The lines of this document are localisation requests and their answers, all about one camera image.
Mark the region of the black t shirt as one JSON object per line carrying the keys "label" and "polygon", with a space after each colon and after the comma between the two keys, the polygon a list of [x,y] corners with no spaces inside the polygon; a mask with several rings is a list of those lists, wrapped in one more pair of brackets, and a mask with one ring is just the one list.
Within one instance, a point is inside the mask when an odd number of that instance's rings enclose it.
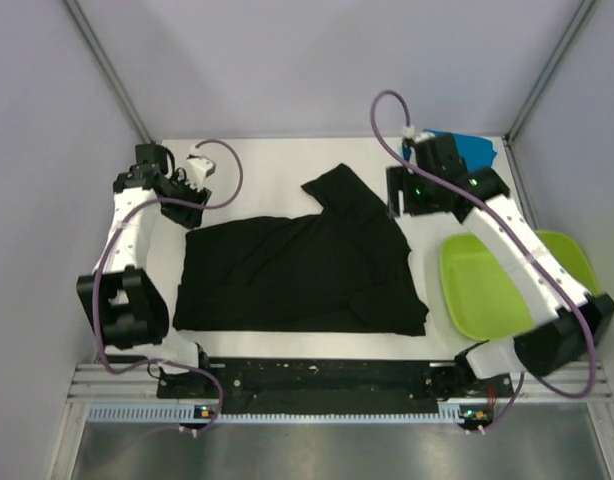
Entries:
{"label": "black t shirt", "polygon": [[320,213],[187,234],[174,327],[424,335],[411,249],[382,200],[345,164],[302,189]]}

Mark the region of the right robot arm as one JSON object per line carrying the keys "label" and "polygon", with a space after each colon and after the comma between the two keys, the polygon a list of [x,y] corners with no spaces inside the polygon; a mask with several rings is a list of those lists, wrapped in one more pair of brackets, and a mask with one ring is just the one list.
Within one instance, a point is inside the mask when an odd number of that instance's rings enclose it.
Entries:
{"label": "right robot arm", "polygon": [[411,126],[403,130],[401,149],[389,153],[399,163],[387,174],[391,214],[451,214],[494,257],[531,318],[525,330],[458,354],[456,388],[474,396],[500,374],[543,379],[582,356],[596,363],[614,300],[593,294],[564,268],[527,223],[498,172],[468,169],[453,135]]}

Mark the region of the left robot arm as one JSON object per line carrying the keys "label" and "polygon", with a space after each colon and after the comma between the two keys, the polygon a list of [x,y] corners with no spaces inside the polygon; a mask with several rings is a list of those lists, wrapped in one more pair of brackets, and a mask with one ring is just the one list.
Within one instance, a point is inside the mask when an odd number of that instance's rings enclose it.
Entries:
{"label": "left robot arm", "polygon": [[112,366],[112,355],[135,356],[135,366],[155,363],[179,375],[181,387],[196,397],[213,387],[207,354],[174,328],[147,260],[157,220],[186,231],[200,226],[211,196],[204,183],[215,170],[215,163],[196,151],[178,164],[163,145],[136,145],[134,164],[112,184],[113,217],[103,252],[93,271],[76,282],[99,358],[110,372],[124,371]]}

